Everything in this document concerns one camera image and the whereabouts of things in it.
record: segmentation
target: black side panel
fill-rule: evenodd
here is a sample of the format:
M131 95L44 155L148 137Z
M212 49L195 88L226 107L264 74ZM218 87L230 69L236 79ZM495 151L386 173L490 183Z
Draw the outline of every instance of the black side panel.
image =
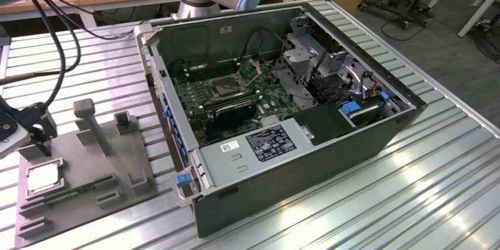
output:
M196 202L199 236L211 235L379 154L422 110L414 110L398 119L383 122Z

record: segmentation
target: motherboard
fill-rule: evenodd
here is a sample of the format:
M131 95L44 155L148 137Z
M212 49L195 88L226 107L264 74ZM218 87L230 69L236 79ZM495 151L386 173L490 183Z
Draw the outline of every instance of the motherboard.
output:
M275 61L246 59L234 70L220 68L219 76L195 67L172 80L200 147L272 125L299 111L276 78Z

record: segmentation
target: white sticker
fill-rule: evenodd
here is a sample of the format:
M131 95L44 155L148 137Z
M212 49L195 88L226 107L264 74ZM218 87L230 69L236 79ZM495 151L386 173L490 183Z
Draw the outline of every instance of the white sticker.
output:
M238 144L238 141L231 141L230 143L224 143L220 145L222 152L228 152L232 149L238 149L240 145Z
M232 26L224 26L224 27L220 28L220 34L224 34L224 33L232 32L232 31L234 31Z

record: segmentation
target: blue latch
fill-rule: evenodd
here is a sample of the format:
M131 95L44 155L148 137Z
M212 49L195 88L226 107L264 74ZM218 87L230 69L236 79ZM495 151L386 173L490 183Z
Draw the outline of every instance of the blue latch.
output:
M163 108L163 117L167 118L171 115L170 106L164 106Z
M384 102L390 99L390 94L386 92L380 93L380 98L383 98Z
M191 178L190 173L175 176L175 184L178 185L178 187L188 185L192 182L192 180L194 179Z
M343 105L343 107L340 109L343 110L343 112L346 113L346 115L348 115L352 112L359 111L362 109L362 107L358 104L358 102L348 102L348 103L346 103Z

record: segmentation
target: gray plastic stand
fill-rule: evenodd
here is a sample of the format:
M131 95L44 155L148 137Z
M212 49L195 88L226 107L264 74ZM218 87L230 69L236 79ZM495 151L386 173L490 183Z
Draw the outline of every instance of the gray plastic stand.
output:
M138 119L128 112L98 125L91 99L74 103L80 131L60 135L46 157L19 152L16 247L126 209L156 195Z

